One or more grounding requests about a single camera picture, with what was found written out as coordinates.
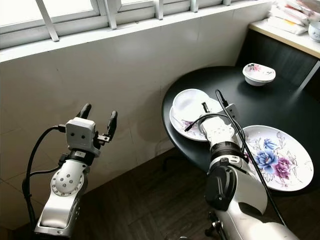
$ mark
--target dark floor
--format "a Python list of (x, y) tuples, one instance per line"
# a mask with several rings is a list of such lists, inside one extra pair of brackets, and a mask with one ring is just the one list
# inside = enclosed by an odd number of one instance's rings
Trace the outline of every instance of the dark floor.
[[(172, 149), (87, 193), (72, 239), (219, 239), (204, 235), (212, 210), (203, 197), (205, 173), (186, 160), (171, 160), (167, 171), (162, 171), (165, 157), (179, 155)], [(275, 198), (289, 228), (301, 240), (320, 240), (319, 200), (320, 190)], [(270, 207), (267, 215), (275, 218)], [(26, 239), (23, 229), (14, 232), (15, 239)]]

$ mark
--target round table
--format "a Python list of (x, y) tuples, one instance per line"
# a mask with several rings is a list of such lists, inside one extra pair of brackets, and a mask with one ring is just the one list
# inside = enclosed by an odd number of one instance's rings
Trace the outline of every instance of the round table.
[(291, 192), (301, 194), (319, 186), (320, 160), (320, 103), (292, 85), (276, 77), (264, 86), (245, 82), (241, 67), (219, 66), (195, 70), (180, 77), (166, 92), (162, 102), (162, 120), (173, 144), (198, 168), (207, 172), (210, 164), (210, 145), (180, 135), (172, 126), (169, 111), (175, 96), (185, 89), (199, 89), (217, 99), (219, 89), (229, 104), (235, 104), (242, 127), (266, 125), (282, 130), (300, 142), (309, 153), (314, 175), (304, 189)]

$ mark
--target floral bowl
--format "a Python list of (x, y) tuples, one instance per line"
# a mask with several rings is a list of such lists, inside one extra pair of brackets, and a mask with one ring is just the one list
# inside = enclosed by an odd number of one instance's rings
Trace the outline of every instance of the floral bowl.
[(320, 21), (312, 21), (309, 24), (308, 33), (310, 38), (320, 42)]
[(312, 160), (304, 147), (292, 136), (263, 125), (248, 126), (243, 131), (254, 158), (249, 162), (249, 167), (258, 180), (260, 179), (252, 161), (257, 163), (271, 189), (297, 191), (311, 182), (314, 175)]
[(274, 69), (257, 63), (247, 64), (243, 68), (242, 73), (245, 81), (253, 86), (263, 86), (272, 82), (276, 77)]

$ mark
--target window frame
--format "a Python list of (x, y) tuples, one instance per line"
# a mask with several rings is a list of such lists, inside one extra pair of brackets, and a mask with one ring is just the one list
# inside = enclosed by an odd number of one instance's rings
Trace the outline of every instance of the window frame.
[[(59, 37), (109, 26), (104, 0), (90, 0), (90, 2), (92, 10), (50, 18)], [(44, 19), (1, 26), (0, 50), (50, 39), (50, 37)]]
[(199, 8), (226, 5), (227, 0), (141, 0), (123, 3), (121, 0), (90, 0), (92, 10), (49, 17), (43, 0), (35, 0), (42, 19), (0, 27), (0, 50), (26, 43), (52, 39), (100, 28), (117, 29), (117, 25), (141, 20), (162, 20), (164, 16), (181, 12), (198, 12)]

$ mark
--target white plate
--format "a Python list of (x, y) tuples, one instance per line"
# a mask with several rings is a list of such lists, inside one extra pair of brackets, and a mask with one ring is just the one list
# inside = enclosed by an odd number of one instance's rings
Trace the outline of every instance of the white plate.
[(217, 105), (217, 101), (210, 98), (204, 91), (191, 88), (179, 92), (173, 99), (172, 107), (179, 119), (193, 122), (205, 113), (202, 106), (203, 102), (207, 104), (209, 109)]
[[(209, 110), (215, 113), (219, 112), (218, 109), (221, 108), (219, 102), (212, 98), (211, 100), (211, 102), (214, 104), (210, 105), (212, 107), (210, 107)], [(189, 126), (191, 122), (180, 119), (179, 116), (175, 113), (173, 107), (171, 107), (170, 109), (169, 118), (174, 129), (182, 136), (199, 142), (207, 141), (206, 137), (199, 131), (197, 123), (193, 125), (193, 127), (189, 131), (185, 131), (186, 127)]]
[[(314, 175), (312, 160), (292, 136), (263, 125), (247, 126), (243, 130), (245, 141), (269, 188), (297, 191), (311, 182)], [(251, 162), (249, 166), (259, 180)]]

